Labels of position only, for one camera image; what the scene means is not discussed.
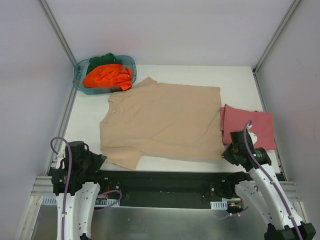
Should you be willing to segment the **beige t shirt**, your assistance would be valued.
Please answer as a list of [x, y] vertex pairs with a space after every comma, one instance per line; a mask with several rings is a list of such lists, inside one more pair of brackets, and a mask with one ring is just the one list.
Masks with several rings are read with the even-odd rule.
[[143, 156], [191, 162], [220, 160], [221, 89], [162, 83], [148, 77], [114, 92], [100, 122], [100, 150], [109, 163], [135, 170]]

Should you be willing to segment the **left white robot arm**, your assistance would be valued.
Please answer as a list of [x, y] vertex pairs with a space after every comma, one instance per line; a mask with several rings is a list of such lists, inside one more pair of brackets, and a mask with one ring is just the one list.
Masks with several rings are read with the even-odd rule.
[[90, 240], [99, 194], [106, 183], [101, 166], [107, 157], [90, 151], [83, 141], [67, 142], [51, 176], [57, 207], [58, 240]]

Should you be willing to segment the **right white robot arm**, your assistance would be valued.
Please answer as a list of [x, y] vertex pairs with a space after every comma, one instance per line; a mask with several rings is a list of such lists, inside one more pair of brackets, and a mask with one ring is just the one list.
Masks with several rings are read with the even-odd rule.
[[225, 199], [239, 197], [267, 225], [266, 240], [311, 240], [315, 227], [306, 223], [290, 203], [263, 148], [254, 148], [249, 131], [233, 131], [222, 157], [245, 171], [228, 175], [216, 193]]

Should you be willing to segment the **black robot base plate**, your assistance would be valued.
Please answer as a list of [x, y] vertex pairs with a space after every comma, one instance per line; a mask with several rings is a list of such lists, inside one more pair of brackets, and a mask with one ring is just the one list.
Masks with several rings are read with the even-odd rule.
[[120, 198], [122, 207], [209, 209], [211, 202], [237, 198], [235, 183], [250, 180], [247, 173], [83, 170], [71, 174], [74, 195], [85, 182], [98, 183], [100, 193]]

